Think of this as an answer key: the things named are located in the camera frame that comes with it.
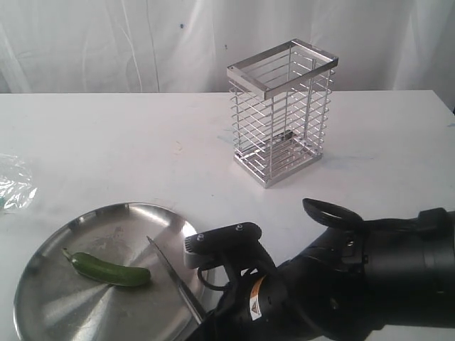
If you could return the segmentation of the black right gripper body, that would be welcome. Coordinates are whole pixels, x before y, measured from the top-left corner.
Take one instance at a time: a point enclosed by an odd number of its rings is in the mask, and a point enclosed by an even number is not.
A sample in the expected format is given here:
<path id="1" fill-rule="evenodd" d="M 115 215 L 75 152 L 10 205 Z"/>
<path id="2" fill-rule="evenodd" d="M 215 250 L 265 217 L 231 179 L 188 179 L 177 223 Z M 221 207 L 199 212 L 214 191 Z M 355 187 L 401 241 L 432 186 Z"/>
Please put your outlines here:
<path id="1" fill-rule="evenodd" d="M 223 267 L 228 283 L 218 304 L 188 340 L 283 340 L 289 335 L 287 290 L 263 248 L 233 248 L 209 254 L 198 272 Z"/>

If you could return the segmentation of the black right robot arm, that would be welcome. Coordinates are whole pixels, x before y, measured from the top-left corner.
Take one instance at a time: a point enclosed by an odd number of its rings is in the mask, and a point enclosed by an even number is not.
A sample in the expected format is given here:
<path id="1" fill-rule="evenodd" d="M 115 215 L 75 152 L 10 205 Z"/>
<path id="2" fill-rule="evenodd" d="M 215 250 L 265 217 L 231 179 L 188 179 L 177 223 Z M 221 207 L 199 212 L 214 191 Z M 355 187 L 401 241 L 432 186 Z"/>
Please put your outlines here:
<path id="1" fill-rule="evenodd" d="M 386 325 L 454 326 L 453 212 L 364 220 L 319 200 L 303 206 L 325 231 L 280 265 L 252 222 L 186 239 L 189 268 L 228 277 L 191 340 L 365 340 Z"/>

